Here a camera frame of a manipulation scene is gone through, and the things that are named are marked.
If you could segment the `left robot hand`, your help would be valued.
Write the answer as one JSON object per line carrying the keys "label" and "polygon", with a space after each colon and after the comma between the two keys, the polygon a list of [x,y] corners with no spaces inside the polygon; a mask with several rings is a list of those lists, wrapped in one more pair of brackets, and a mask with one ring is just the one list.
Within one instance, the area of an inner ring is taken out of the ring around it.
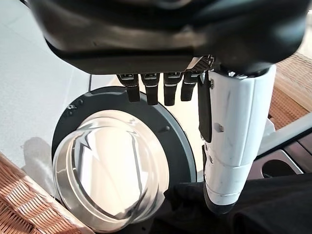
{"label": "left robot hand", "polygon": [[243,190],[268,117],[276,64],[300,46],[309,0],[30,0],[51,51],[94,75],[138,84],[184,75],[198,87],[204,196],[228,213]]}

